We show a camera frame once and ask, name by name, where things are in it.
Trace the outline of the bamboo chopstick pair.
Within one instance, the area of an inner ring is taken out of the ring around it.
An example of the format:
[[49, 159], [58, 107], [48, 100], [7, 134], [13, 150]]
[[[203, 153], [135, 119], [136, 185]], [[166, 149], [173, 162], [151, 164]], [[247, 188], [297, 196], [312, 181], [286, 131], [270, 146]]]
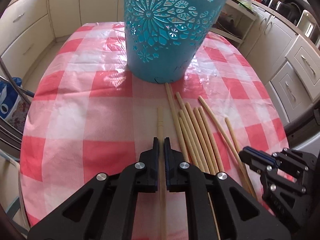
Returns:
[[173, 118], [173, 121], [174, 121], [174, 126], [175, 126], [175, 129], [176, 129], [176, 134], [177, 134], [177, 137], [178, 137], [178, 142], [179, 142], [179, 145], [180, 145], [180, 149], [181, 149], [181, 152], [183, 154], [184, 160], [186, 162], [189, 162], [188, 152], [187, 152], [187, 148], [186, 148], [186, 145], [185, 145], [185, 142], [184, 142], [182, 129], [180, 127], [180, 122], [179, 122], [179, 119], [178, 119], [174, 98], [172, 96], [172, 92], [171, 92], [171, 89], [170, 89], [170, 86], [169, 86], [168, 83], [165, 83], [165, 89], [166, 89], [166, 92], [167, 92], [168, 102], [169, 102], [169, 105], [170, 105], [171, 115], [172, 115], [172, 118]]
[[157, 132], [159, 139], [159, 207], [160, 207], [160, 237], [167, 239], [167, 207], [166, 207], [166, 180], [164, 164], [164, 135], [163, 135], [163, 107], [157, 109]]

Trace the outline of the white rolling kitchen cart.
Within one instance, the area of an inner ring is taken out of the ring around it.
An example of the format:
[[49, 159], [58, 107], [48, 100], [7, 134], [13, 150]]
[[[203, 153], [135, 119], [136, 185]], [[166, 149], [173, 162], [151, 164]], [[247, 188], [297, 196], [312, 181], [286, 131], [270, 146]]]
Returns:
[[210, 31], [240, 48], [257, 18], [252, 0], [227, 0]]

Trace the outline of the short bamboo chopstick far right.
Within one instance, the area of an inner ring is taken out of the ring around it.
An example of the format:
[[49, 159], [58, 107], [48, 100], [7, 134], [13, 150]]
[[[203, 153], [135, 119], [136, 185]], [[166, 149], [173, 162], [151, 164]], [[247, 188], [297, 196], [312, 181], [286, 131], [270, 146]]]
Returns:
[[228, 127], [228, 129], [229, 129], [229, 132], [230, 132], [230, 134], [231, 134], [231, 137], [232, 137], [232, 140], [233, 140], [233, 144], [234, 144], [234, 147], [235, 147], [235, 150], [236, 150], [236, 154], [235, 154], [234, 156], [235, 156], [235, 158], [236, 158], [236, 160], [237, 160], [237, 162], [238, 162], [238, 164], [239, 164], [239, 168], [240, 168], [240, 170], [242, 171], [244, 180], [245, 180], [245, 182], [246, 182], [246, 184], [247, 184], [247, 187], [248, 187], [251, 195], [252, 195], [255, 199], [257, 199], [257, 195], [256, 195], [256, 192], [255, 192], [254, 187], [253, 187], [253, 185], [252, 185], [252, 182], [251, 182], [251, 180], [250, 180], [250, 178], [249, 178], [249, 175], [248, 175], [246, 166], [245, 166], [245, 164], [241, 161], [241, 159], [240, 159], [240, 157], [239, 157], [239, 153], [240, 153], [240, 151], [241, 151], [241, 148], [240, 148], [240, 145], [239, 145], [239, 143], [238, 143], [238, 140], [237, 140], [237, 138], [236, 138], [236, 136], [235, 136], [234, 129], [232, 128], [231, 122], [230, 122], [230, 120], [229, 120], [228, 117], [225, 117], [225, 122], [226, 122], [226, 125], [227, 125], [227, 127]]

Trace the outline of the red white checkered tablecloth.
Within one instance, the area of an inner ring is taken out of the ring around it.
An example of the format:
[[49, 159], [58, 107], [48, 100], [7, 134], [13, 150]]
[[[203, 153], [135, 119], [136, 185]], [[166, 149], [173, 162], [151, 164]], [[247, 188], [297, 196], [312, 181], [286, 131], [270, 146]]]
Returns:
[[[283, 124], [253, 68], [223, 37], [210, 33], [183, 78], [171, 85], [192, 108], [204, 98], [219, 123], [230, 120], [241, 146], [267, 153], [288, 146]], [[26, 119], [21, 185], [35, 225], [96, 174], [135, 163], [157, 136], [180, 148], [164, 85], [138, 79], [126, 67], [123, 23], [80, 27], [47, 68]]]

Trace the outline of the teal perforated plastic basket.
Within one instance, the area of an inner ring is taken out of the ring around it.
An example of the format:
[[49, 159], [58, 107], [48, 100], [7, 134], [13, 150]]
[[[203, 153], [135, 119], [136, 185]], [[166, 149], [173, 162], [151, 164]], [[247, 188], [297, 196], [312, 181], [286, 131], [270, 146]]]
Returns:
[[227, 0], [124, 0], [127, 66], [151, 83], [180, 80]]

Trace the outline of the white electric kettle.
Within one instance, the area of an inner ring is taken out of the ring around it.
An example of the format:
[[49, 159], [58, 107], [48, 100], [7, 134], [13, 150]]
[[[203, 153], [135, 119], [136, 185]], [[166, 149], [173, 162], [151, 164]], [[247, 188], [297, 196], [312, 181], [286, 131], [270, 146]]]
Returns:
[[313, 15], [307, 11], [303, 10], [300, 20], [297, 24], [297, 28], [302, 31], [302, 33], [312, 39], [317, 35], [317, 22]]

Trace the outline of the blue patterned shopping bag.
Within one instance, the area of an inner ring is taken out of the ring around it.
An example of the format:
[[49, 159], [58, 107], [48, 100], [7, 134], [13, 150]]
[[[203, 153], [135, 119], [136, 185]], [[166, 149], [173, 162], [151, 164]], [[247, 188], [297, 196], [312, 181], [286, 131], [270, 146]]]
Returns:
[[1, 81], [1, 118], [23, 133], [29, 105], [23, 101], [11, 84]]

